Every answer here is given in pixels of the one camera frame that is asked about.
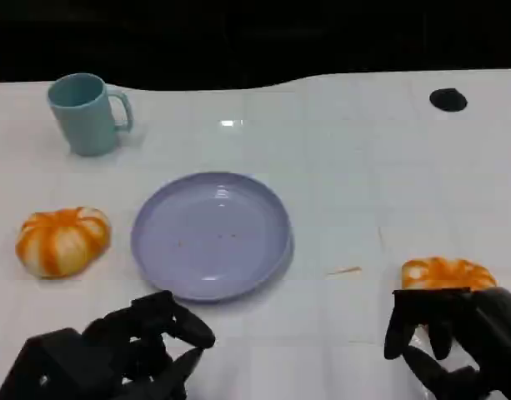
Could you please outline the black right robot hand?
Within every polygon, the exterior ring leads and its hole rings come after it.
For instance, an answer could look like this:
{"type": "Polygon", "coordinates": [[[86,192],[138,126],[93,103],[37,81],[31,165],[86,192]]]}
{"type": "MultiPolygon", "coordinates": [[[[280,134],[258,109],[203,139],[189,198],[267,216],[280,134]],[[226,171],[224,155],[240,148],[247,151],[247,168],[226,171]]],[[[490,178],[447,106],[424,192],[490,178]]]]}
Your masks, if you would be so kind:
{"type": "Polygon", "coordinates": [[[437,399],[511,399],[511,292],[400,289],[384,341],[437,399]]]}

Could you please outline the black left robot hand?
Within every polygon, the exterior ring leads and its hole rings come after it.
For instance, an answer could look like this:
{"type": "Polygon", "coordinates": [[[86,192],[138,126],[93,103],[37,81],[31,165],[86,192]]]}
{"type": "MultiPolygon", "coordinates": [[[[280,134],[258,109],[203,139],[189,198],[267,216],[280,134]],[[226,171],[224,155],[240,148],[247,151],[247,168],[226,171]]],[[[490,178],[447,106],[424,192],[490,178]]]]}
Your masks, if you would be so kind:
{"type": "Polygon", "coordinates": [[[82,337],[108,356],[111,399],[185,399],[186,381],[216,342],[213,330],[169,291],[94,320],[82,337]]]}

